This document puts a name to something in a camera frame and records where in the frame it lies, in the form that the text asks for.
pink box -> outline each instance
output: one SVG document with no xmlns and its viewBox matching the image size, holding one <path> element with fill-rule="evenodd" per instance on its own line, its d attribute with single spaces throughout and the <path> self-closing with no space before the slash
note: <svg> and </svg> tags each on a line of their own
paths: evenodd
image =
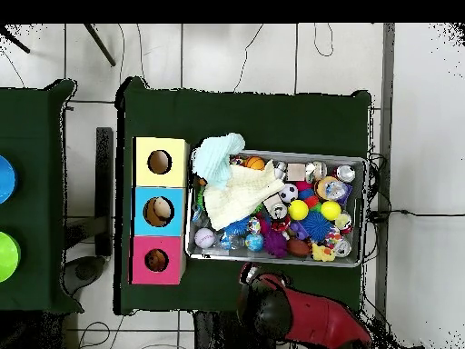
<svg viewBox="0 0 465 349">
<path fill-rule="evenodd" d="M 168 264 L 161 272 L 150 270 L 145 257 L 153 249 L 159 249 L 168 257 Z M 177 285 L 185 270 L 185 254 L 182 237 L 137 235 L 134 238 L 133 281 L 130 284 Z"/>
</svg>

shape sorter box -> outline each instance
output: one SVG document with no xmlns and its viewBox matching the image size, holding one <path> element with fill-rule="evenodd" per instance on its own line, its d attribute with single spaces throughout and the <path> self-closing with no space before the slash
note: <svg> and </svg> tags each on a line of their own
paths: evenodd
<svg viewBox="0 0 465 349">
<path fill-rule="evenodd" d="M 186 189 L 168 187 L 135 187 L 134 235 L 182 236 L 184 234 Z M 171 220 L 165 226 L 149 224 L 144 208 L 152 198 L 162 197 L 171 206 Z"/>
<path fill-rule="evenodd" d="M 186 187 L 189 146 L 183 139 L 138 136 L 134 148 L 137 186 Z"/>
<path fill-rule="evenodd" d="M 146 257 L 153 250 L 167 259 L 161 272 L 149 269 Z M 183 237 L 136 236 L 133 249 L 133 280 L 130 284 L 179 284 L 185 270 Z"/>
</svg>

metal tray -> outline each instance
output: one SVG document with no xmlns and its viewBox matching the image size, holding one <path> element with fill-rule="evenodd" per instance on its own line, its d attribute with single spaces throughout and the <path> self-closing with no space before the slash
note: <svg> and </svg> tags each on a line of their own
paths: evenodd
<svg viewBox="0 0 465 349">
<path fill-rule="evenodd" d="M 369 168 L 365 159 L 345 157 L 345 156 L 329 156 L 329 155 L 308 155 L 295 153 L 275 153 L 266 151 L 243 151 L 240 155 L 260 156 L 265 162 L 272 159 L 276 165 L 277 162 L 283 161 L 286 163 L 306 164 L 311 161 L 323 161 L 328 166 L 328 175 L 331 174 L 335 167 L 340 165 L 350 165 L 355 170 L 355 179 L 351 183 L 352 191 L 345 211 L 351 215 L 353 230 L 346 234 L 346 239 L 351 243 L 351 252 L 346 257 L 336 257 L 334 261 L 323 262 L 314 261 L 311 257 L 299 258 L 288 254 L 283 258 L 272 257 L 265 251 L 255 253 L 246 247 L 237 250 L 223 250 L 222 248 L 201 249 L 198 247 L 193 238 L 198 230 L 196 224 L 191 222 L 193 215 L 193 203 L 196 201 L 198 187 L 195 186 L 189 189 L 188 206 L 187 206 L 187 222 L 185 232 L 185 251 L 191 258 L 198 259 L 215 259 L 215 260 L 232 260 L 232 261 L 252 261 L 256 263 L 270 264 L 303 264 L 303 265 L 320 265 L 320 266 L 335 266 L 335 267 L 355 267 L 361 263 L 363 257 L 363 247 L 365 245 L 365 230 L 366 230 L 366 212 L 367 212 L 367 188 L 369 182 Z"/>
</svg>

blue bowl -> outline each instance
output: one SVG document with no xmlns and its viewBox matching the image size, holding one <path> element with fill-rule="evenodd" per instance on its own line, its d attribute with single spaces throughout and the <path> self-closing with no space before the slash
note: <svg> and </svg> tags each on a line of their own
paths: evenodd
<svg viewBox="0 0 465 349">
<path fill-rule="evenodd" d="M 11 196 L 15 188 L 15 169 L 0 155 L 0 204 Z"/>
</svg>

green table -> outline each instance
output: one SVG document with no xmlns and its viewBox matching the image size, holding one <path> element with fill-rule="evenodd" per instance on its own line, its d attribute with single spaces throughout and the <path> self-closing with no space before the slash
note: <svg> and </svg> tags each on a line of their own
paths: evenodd
<svg viewBox="0 0 465 349">
<path fill-rule="evenodd" d="M 11 198 L 0 204 L 0 231 L 21 247 L 15 273 L 0 283 L 0 310 L 77 312 L 60 284 L 64 258 L 62 109 L 74 82 L 45 90 L 0 89 L 0 155 L 18 174 Z"/>
<path fill-rule="evenodd" d="M 116 216 L 122 215 L 123 221 L 116 224 L 122 247 L 115 251 L 114 310 L 124 314 L 132 309 L 234 311 L 242 267 L 239 262 L 193 259 L 188 260 L 180 285 L 128 284 L 132 137 L 183 138 L 195 145 L 207 136 L 235 132 L 243 136 L 247 149 L 365 158 L 370 105 L 366 91 L 351 96 L 154 91 L 147 89 L 139 77 L 127 79 L 116 97 Z M 284 271 L 302 291 L 359 308 L 360 266 L 268 267 Z"/>
</svg>

